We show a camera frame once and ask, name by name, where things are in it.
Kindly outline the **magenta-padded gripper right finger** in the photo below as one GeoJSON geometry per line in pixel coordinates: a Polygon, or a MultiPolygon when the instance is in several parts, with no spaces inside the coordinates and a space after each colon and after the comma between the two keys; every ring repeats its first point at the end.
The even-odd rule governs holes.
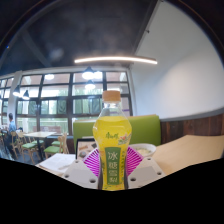
{"type": "Polygon", "coordinates": [[[126,176],[128,188],[135,189],[165,177],[165,173],[152,157],[144,157],[129,147],[126,157],[126,176]]]}

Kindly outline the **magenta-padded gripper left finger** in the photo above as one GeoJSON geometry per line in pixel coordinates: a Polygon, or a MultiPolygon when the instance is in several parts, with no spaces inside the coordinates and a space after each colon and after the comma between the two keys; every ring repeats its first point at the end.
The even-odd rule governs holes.
{"type": "Polygon", "coordinates": [[[97,149],[92,150],[82,160],[75,160],[63,174],[63,178],[81,187],[98,188],[100,158],[97,149]]]}

